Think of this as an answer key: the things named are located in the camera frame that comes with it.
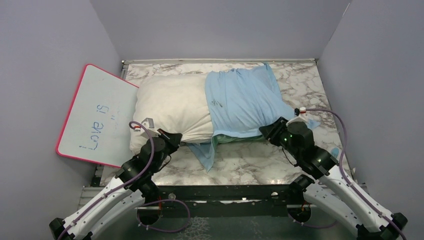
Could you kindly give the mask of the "white pillow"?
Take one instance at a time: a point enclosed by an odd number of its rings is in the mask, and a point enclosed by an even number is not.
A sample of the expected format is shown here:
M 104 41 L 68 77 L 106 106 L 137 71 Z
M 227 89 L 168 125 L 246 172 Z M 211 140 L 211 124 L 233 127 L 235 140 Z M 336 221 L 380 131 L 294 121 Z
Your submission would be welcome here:
M 188 144 L 207 143 L 214 133 L 205 93 L 207 74 L 153 75 L 136 81 L 133 120 L 154 135 L 182 134 Z

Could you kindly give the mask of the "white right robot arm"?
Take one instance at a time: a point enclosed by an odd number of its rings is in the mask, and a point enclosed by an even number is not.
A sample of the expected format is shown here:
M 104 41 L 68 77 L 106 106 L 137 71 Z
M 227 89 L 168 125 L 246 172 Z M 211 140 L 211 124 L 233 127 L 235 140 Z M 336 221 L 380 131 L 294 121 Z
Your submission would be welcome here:
M 303 121 L 276 122 L 259 128 L 272 145 L 282 147 L 304 174 L 288 190 L 289 199 L 317 206 L 349 229 L 358 240 L 396 240 L 408 220 L 375 201 L 346 175 L 341 164 L 317 146 L 313 131 Z

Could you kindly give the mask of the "light blue pillowcase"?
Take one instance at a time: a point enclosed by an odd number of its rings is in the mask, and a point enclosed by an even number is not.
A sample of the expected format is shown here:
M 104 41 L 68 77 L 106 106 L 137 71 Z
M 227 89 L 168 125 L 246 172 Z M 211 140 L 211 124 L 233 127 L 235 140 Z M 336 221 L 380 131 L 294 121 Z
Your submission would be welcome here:
M 262 136 L 259 127 L 283 117 L 295 117 L 294 109 L 283 101 L 278 81 L 268 63 L 251 69 L 211 71 L 206 76 L 205 96 L 213 126 L 213 136 L 223 134 L 248 138 Z M 188 144 L 206 171 L 215 162 L 218 144 Z

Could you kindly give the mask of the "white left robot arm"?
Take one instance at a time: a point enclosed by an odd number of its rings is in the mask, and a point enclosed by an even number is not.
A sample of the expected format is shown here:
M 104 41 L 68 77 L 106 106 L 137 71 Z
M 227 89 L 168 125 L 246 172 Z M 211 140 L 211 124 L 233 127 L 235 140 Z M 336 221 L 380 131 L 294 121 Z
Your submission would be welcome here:
M 149 139 L 140 152 L 126 161 L 108 185 L 80 210 L 66 218 L 55 218 L 49 224 L 55 240 L 86 240 L 94 235 L 93 227 L 100 223 L 119 202 L 138 192 L 144 205 L 158 205 L 161 197 L 152 177 L 162 169 L 164 160 L 181 145 L 181 133 L 159 129 L 159 135 Z

